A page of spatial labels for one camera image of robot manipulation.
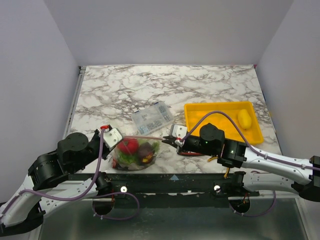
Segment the red tomato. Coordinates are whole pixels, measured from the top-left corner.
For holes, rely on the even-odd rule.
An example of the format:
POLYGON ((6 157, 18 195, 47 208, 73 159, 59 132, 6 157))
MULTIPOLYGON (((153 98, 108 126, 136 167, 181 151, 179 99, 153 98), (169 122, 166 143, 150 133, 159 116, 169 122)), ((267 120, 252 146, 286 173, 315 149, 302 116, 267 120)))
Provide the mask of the red tomato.
POLYGON ((139 148, 139 142, 135 138, 124 138, 118 145, 117 149, 125 155, 134 155, 139 148))

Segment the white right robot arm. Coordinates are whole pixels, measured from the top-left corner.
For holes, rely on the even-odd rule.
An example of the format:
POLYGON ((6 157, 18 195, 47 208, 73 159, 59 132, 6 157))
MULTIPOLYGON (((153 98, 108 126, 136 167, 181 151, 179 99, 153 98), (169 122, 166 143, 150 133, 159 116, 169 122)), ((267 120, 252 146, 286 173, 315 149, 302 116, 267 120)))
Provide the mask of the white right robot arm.
POLYGON ((263 151, 226 138, 224 131, 211 123, 200 128, 199 136, 191 135, 185 126, 173 124, 162 142, 178 151, 217 157, 217 162, 227 168, 261 171, 233 180, 230 191, 236 196, 247 191, 270 190, 294 193, 312 202, 320 200, 319 156, 303 159, 263 151))

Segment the red chili pepper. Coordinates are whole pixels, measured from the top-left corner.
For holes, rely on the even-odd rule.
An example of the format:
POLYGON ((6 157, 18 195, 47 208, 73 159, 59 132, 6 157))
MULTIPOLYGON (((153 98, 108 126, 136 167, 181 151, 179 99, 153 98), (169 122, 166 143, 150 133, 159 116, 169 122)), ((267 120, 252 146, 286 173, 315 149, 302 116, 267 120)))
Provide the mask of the red chili pepper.
POLYGON ((113 169, 118 169, 120 167, 118 161, 115 158, 112 159, 111 166, 113 169))

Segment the dark red onion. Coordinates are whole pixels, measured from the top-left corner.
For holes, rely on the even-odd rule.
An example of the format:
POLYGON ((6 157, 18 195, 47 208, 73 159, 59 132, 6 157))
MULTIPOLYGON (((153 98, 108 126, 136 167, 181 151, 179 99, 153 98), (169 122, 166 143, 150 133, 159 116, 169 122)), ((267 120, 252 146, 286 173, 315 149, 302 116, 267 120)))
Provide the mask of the dark red onion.
POLYGON ((151 163, 154 156, 155 149, 149 142, 145 142, 139 146, 137 150, 137 157, 140 164, 146 165, 151 163))

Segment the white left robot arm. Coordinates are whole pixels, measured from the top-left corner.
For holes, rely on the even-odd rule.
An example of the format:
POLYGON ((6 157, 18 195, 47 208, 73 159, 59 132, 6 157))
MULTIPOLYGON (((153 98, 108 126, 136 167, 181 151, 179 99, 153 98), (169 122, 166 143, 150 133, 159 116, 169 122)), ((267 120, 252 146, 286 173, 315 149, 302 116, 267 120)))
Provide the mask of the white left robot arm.
POLYGON ((28 233, 39 227, 45 215, 60 204, 75 202, 97 194, 104 198, 111 185, 100 172, 105 159, 123 140, 117 128, 104 125, 94 131, 92 139, 74 132, 57 143, 56 150, 40 155, 28 169, 27 175, 8 200, 0 205, 0 235, 2 237, 28 233), (79 171, 97 161, 93 176, 56 195, 48 193, 66 181, 73 181, 79 171))

